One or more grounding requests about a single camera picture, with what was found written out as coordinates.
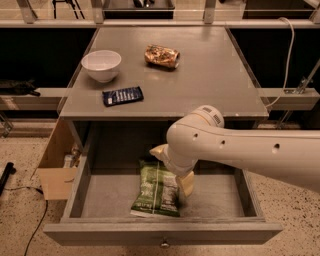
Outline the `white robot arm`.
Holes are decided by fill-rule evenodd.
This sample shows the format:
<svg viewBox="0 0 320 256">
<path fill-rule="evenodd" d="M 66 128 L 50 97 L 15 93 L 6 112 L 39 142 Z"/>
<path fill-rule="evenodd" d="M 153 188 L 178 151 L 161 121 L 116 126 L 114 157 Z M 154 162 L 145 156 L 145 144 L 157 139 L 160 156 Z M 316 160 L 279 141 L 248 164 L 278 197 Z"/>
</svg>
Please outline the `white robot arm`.
<svg viewBox="0 0 320 256">
<path fill-rule="evenodd" d="M 181 179 L 205 160 L 320 192 L 317 130 L 226 129 L 222 114 L 203 105 L 172 124 L 166 140 L 150 154 Z"/>
</svg>

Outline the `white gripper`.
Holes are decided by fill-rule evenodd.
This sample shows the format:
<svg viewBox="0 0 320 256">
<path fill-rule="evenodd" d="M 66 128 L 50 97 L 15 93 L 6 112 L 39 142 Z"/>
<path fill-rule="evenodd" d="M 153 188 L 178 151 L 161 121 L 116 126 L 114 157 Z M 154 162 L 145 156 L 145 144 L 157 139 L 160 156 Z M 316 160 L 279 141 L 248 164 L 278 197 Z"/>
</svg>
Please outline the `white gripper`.
<svg viewBox="0 0 320 256">
<path fill-rule="evenodd" d="M 158 145 L 149 153 L 162 161 L 166 168 L 177 175 L 176 182 L 185 197 L 189 197 L 194 189 L 194 172 L 197 163 L 195 159 L 176 153 L 168 144 Z"/>
</svg>

